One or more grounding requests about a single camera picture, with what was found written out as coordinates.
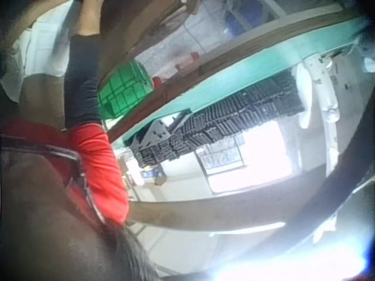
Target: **eyeglass frame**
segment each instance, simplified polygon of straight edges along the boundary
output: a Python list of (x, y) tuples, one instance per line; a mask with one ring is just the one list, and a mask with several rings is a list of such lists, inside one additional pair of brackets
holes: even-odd
[(95, 203), (93, 193), (87, 182), (86, 173), (83, 169), (82, 158), (77, 152), (68, 148), (61, 148), (54, 145), (42, 145), (39, 143), (30, 142), (23, 138), (6, 136), (3, 133), (0, 133), (0, 146), (1, 152), (21, 152), (42, 156), (52, 155), (69, 160), (73, 164), (76, 174), (71, 176), (68, 185), (65, 188), (69, 189), (72, 182), (75, 180), (78, 188), (83, 192), (84, 198), (88, 205), (93, 209), (100, 222), (105, 225), (106, 220)]

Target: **white plastic component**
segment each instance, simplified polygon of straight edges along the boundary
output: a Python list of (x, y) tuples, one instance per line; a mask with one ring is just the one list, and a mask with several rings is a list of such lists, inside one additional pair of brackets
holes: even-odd
[(335, 122), (339, 120), (340, 112), (335, 89), (327, 70), (330, 62), (330, 59), (323, 59), (318, 54), (314, 54), (305, 59), (305, 67), (312, 78), (312, 86), (318, 96), (323, 118), (326, 139), (327, 176), (334, 170), (339, 157), (338, 136)]
[(307, 129), (311, 118), (312, 80), (303, 63), (297, 65), (295, 79), (299, 98), (305, 108), (305, 110), (298, 115), (299, 126), (303, 129)]
[(327, 62), (320, 55), (314, 54), (305, 60), (305, 65), (318, 95), (323, 119), (328, 122), (336, 122), (340, 119), (339, 104), (329, 77)]

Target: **red object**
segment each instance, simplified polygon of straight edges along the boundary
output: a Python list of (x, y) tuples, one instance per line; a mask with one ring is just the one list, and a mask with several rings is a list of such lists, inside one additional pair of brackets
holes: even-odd
[(159, 88), (163, 84), (163, 81), (162, 81), (162, 79), (159, 76), (155, 76), (152, 79), (152, 82), (154, 82), (155, 89)]
[[(124, 223), (129, 211), (128, 193), (108, 136), (99, 124), (76, 126), (65, 135), (47, 125), (16, 121), (2, 131), (9, 136), (78, 152), (98, 208), (106, 218), (118, 224)], [(70, 167), (66, 161), (55, 158), (50, 162), (62, 178), (70, 178)]]

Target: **green plastic basket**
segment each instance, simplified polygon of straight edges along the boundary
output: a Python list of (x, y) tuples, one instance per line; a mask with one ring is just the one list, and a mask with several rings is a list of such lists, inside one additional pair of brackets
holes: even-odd
[(124, 116), (154, 90), (145, 67), (133, 60), (120, 67), (99, 93), (99, 111), (103, 120)]

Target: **teal panel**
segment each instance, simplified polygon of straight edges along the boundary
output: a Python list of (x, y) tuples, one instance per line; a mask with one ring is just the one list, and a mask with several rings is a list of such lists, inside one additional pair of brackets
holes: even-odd
[(264, 49), (205, 79), (133, 126), (122, 138), (128, 139), (156, 118), (188, 108), (196, 112), (249, 85), (288, 69), (315, 53), (326, 53), (352, 44), (355, 34), (367, 24), (365, 18), (356, 18), (313, 30)]

